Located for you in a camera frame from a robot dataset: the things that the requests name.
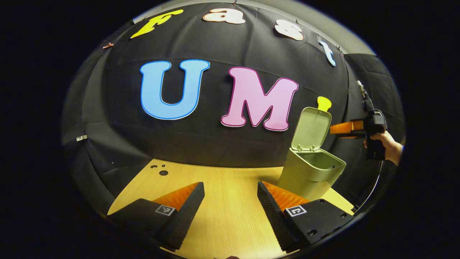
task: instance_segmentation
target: open lid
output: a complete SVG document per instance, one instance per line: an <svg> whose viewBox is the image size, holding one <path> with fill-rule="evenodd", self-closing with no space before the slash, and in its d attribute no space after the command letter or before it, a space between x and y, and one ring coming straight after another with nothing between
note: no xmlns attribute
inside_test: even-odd
<svg viewBox="0 0 460 259"><path fill-rule="evenodd" d="M291 142L293 150L317 150L321 147L331 125L332 116L327 112L327 109L330 107L329 105L325 109L320 105L319 108L322 110L313 107L307 107L302 110L299 122L295 128L294 138L292 138Z"/></svg>

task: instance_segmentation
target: green trash can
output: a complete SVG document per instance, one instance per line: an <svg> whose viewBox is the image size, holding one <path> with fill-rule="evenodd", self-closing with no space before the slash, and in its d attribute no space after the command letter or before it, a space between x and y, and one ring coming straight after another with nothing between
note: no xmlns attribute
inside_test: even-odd
<svg viewBox="0 0 460 259"><path fill-rule="evenodd" d="M307 200L317 200L339 178L345 169L345 161L320 149L331 118L331 114L323 110L303 109L278 187Z"/></svg>

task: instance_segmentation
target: wooden table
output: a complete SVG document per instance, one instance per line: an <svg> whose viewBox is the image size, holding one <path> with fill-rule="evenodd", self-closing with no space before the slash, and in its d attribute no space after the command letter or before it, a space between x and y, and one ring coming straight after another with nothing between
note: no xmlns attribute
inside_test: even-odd
<svg viewBox="0 0 460 259"><path fill-rule="evenodd" d="M205 197L181 248L174 254L189 259L225 259L231 255L240 259L279 258L286 253L280 249L257 198L257 183L277 184L282 169L208 167L154 159L118 195L108 214L139 198L154 200L203 182ZM168 175L161 176L161 170L167 170ZM332 188L322 198L353 215L353 205Z"/></svg>

